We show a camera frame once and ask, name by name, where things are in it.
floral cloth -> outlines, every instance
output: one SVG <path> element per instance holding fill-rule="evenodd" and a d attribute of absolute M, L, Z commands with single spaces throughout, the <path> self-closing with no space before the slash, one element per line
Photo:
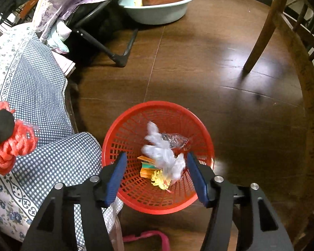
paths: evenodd
<path fill-rule="evenodd" d="M 0 181 L 1 231 L 17 240 L 23 241 L 31 222 L 32 220 L 23 213 Z"/>
<path fill-rule="evenodd" d="M 21 27 L 29 29 L 30 24 L 23 24 Z M 16 56 L 17 50 L 24 38 L 17 37 L 16 33 L 8 31 L 9 38 L 0 41 L 0 93 L 6 78 L 12 59 Z"/>

black metal leg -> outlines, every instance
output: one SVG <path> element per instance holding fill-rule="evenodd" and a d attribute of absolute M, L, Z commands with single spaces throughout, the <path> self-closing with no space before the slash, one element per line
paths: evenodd
<path fill-rule="evenodd" d="M 89 33 L 87 33 L 82 28 L 76 28 L 76 32 L 82 36 L 85 40 L 87 40 L 89 43 L 93 44 L 95 47 L 99 48 L 101 51 L 105 52 L 108 57 L 115 62 L 116 66 L 118 67 L 125 67 L 130 55 L 130 51 L 132 48 L 132 45 L 134 44 L 134 41 L 136 39 L 138 28 L 136 28 L 131 36 L 131 39 L 127 45 L 126 50 L 124 51 L 123 55 L 118 55 L 110 51 L 106 46 L 104 46 L 102 43 L 100 43 L 97 39 L 95 39 L 93 36 L 91 36 Z"/>

wooden floor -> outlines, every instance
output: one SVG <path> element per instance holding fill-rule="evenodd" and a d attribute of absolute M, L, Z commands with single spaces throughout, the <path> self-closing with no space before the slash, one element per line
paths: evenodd
<path fill-rule="evenodd" d="M 215 173 L 230 182 L 256 182 L 282 221 L 299 195 L 305 151 L 305 115 L 293 61 L 276 31 L 251 73 L 242 67 L 268 13 L 254 0 L 193 0 L 179 21 L 139 31 L 125 68 L 104 54 L 82 69 L 79 110 L 100 144 L 111 123 L 145 101 L 180 104 L 207 127 L 215 148 Z M 123 52 L 131 35 L 109 43 Z M 124 206 L 123 234 L 160 229 L 171 250 L 199 250 L 210 210 L 199 202 L 169 215 Z M 230 250 L 235 249 L 233 229 Z M 159 239 L 126 244 L 126 250 L 160 250 Z"/>

blue and white tablecloth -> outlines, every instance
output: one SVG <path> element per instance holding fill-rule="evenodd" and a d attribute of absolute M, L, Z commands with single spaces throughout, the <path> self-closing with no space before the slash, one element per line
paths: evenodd
<path fill-rule="evenodd" d="M 65 108 L 67 80 L 50 49 L 29 24 L 0 37 L 0 101 L 16 109 L 15 118 L 39 127 L 37 148 L 17 157 L 12 171 L 0 175 L 0 230 L 23 241 L 45 197 L 57 182 L 82 183 L 101 169 L 101 148 L 89 133 L 74 134 Z M 123 202 L 104 211 L 108 232 Z M 75 206 L 77 244 L 84 247 L 80 208 Z"/>

red rope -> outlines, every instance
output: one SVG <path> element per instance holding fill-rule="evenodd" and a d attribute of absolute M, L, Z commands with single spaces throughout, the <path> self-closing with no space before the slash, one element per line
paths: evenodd
<path fill-rule="evenodd" d="M 12 114 L 9 103 L 0 102 L 0 110 L 5 109 Z M 15 163 L 17 156 L 30 154 L 35 150 L 38 138 L 35 136 L 32 126 L 25 125 L 23 121 L 16 120 L 12 136 L 0 144 L 0 174 L 9 173 Z"/>

